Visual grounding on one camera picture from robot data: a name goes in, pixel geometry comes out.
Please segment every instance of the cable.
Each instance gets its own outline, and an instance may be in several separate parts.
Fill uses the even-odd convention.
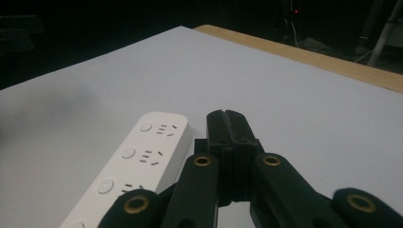
[[[365,57],[367,57],[367,55],[369,55],[369,54],[371,54],[371,53],[373,53],[373,49],[372,50],[370,50],[370,51],[368,51],[367,53],[365,53],[363,56],[361,56],[361,57],[359,57],[358,59],[356,59],[355,60],[355,63],[358,63],[358,61],[360,61],[360,60],[362,60],[362,59],[364,59]]]
[[[294,21],[293,21],[293,12],[294,12],[293,0],[290,0],[290,24],[291,24],[291,27],[293,28],[293,32],[294,32],[294,42],[296,43],[296,47],[299,48],[299,45],[297,42],[296,27],[294,26]]]
[[[287,19],[284,18],[284,22],[285,22],[285,26],[288,28],[288,21],[287,21]],[[288,36],[287,36],[287,34],[284,33],[284,34],[282,35],[282,40],[281,40],[281,43],[282,43],[282,44],[284,44],[285,39],[288,39]]]
[[[291,26],[293,27],[293,31],[294,31],[294,42],[296,43],[297,48],[299,48],[299,45],[297,42],[297,32],[296,32],[296,28],[294,27],[293,21],[291,21]]]

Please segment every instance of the metal stand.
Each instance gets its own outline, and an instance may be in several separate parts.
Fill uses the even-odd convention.
[[[403,0],[397,0],[396,4],[394,5],[392,14],[388,18],[388,21],[386,22],[385,27],[383,28],[382,33],[380,34],[380,37],[379,37],[378,41],[376,42],[374,52],[371,55],[370,61],[368,62],[369,67],[373,67],[375,65],[376,61],[378,60],[379,55],[382,52],[382,49],[385,47],[385,44],[388,41],[389,35],[391,34],[393,26],[396,23],[396,20],[402,9],[402,6],[403,6]]]

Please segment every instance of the power strip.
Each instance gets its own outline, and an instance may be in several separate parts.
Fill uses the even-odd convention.
[[[183,115],[143,115],[60,227],[98,227],[125,192],[144,188],[160,193],[172,185],[192,140],[188,128]]]

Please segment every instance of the screw hole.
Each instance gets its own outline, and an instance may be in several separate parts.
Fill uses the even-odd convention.
[[[193,160],[193,163],[195,163],[197,166],[207,166],[211,163],[211,159],[207,156],[200,156]]]
[[[281,160],[274,156],[266,156],[263,158],[263,162],[268,165],[276,166],[281,164]]]
[[[124,209],[128,214],[139,214],[148,207],[149,200],[144,195],[139,195],[128,199]]]
[[[349,204],[354,207],[355,209],[366,212],[366,213],[372,213],[376,211],[376,206],[375,204],[368,198],[357,195],[357,194],[352,194],[347,196],[347,201]]]

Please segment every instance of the table surface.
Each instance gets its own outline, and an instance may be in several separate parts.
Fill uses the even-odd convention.
[[[217,109],[319,193],[355,187],[403,213],[403,94],[174,28],[0,91],[0,227],[58,227],[144,113],[183,114],[201,139]],[[248,214],[222,208],[219,227],[254,227]]]
[[[401,74],[363,66],[296,47],[285,46],[283,44],[225,28],[205,25],[197,27],[195,30],[250,48],[256,48],[278,56],[296,60],[307,65],[326,69],[361,82],[403,93],[403,75]]]

